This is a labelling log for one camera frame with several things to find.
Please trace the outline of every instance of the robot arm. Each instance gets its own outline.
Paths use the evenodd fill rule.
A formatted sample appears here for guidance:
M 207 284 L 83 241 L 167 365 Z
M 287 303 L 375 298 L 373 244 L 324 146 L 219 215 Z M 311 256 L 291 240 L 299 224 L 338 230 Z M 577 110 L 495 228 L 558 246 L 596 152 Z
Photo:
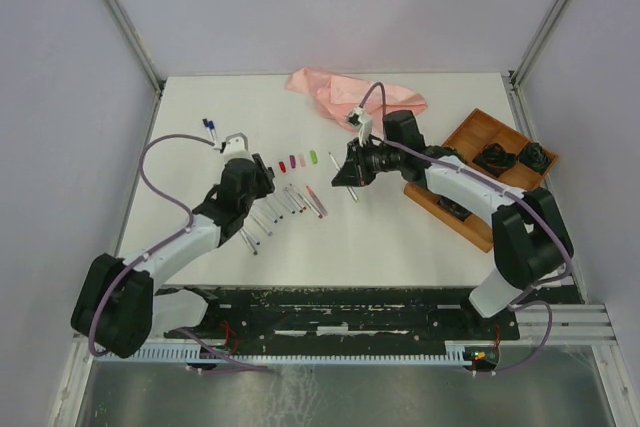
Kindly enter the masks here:
M 229 240 L 242 228 L 254 200 L 275 190 L 273 171 L 264 166 L 259 155 L 250 155 L 247 147 L 242 134 L 226 139 L 220 183 L 193 210 L 194 222 L 184 234 L 156 245 L 153 255 L 147 250 L 124 258 L 102 254 L 93 261 L 71 317 L 76 331 L 89 336 L 107 288 L 140 255 L 144 261 L 127 274 L 108 299 L 98 322 L 97 342 L 120 357 L 128 357 L 149 335 L 202 321 L 207 302 L 199 295 L 188 290 L 154 294 L 183 267 Z
M 357 115 L 354 111 L 349 118 Z M 425 145 L 415 117 L 408 110 L 386 115 L 383 124 L 387 140 L 449 166 L 418 159 L 391 145 L 374 144 L 371 136 L 362 142 L 359 136 L 347 145 L 347 158 L 331 183 L 334 187 L 362 187 L 373 182 L 379 172 L 400 171 L 405 180 L 450 199 L 490 225 L 496 270 L 462 302 L 463 308 L 481 318 L 492 318 L 525 289 L 563 264 L 557 246 L 512 197 L 528 204 L 553 230 L 569 255 L 573 255 L 569 234 L 548 190 L 526 192 L 480 172 L 474 172 L 473 177 L 465 175 L 461 170 L 465 163 L 457 152 Z

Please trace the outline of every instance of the gray wall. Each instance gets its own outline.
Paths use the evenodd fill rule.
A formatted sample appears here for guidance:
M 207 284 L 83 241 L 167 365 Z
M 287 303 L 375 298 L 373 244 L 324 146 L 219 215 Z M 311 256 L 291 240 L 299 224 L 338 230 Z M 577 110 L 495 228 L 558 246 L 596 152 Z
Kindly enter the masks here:
M 514 69 L 552 0 L 122 0 L 162 75 Z
M 607 304 L 640 391 L 640 0 L 574 0 L 525 97 L 587 287 Z
M 0 425 L 45 425 L 153 93 L 100 0 L 0 0 Z

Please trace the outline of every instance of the wooden box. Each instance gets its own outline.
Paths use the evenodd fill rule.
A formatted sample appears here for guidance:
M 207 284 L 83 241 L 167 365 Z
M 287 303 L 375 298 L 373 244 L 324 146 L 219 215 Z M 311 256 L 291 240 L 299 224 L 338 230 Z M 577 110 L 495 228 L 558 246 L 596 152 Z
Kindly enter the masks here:
M 533 190 L 540 186 L 553 164 L 558 160 L 557 154 L 543 146 L 545 152 L 551 158 L 551 162 L 542 174 L 535 172 L 518 161 L 514 167 L 499 177 L 495 177 L 473 162 L 473 159 L 482 152 L 485 146 L 496 142 L 502 145 L 507 152 L 517 155 L 525 145 L 531 142 L 531 139 L 483 111 L 476 109 L 460 124 L 443 145 L 453 147 L 460 152 L 468 162 L 468 167 L 492 178 L 497 178 L 507 185 L 525 190 Z M 404 193 L 484 252 L 489 252 L 493 248 L 491 227 L 476 215 L 471 215 L 464 221 L 458 219 L 438 205 L 439 195 L 426 191 L 415 184 L 407 184 Z

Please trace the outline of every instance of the pink cloth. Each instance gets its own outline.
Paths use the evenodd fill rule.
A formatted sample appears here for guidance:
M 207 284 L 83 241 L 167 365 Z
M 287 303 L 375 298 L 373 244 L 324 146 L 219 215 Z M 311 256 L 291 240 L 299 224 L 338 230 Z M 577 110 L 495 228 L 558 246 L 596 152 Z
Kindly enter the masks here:
M 302 68 L 289 76 L 287 90 L 313 96 L 320 113 L 334 119 L 345 129 L 354 131 L 346 122 L 347 115 L 362 100 L 372 81 L 356 79 L 347 75 L 332 74 L 324 70 Z M 427 101 L 420 94 L 398 84 L 384 84 L 387 93 L 387 113 L 395 110 L 411 110 L 414 115 L 426 110 Z M 373 125 L 382 132 L 382 96 L 376 89 L 365 106 L 373 117 Z

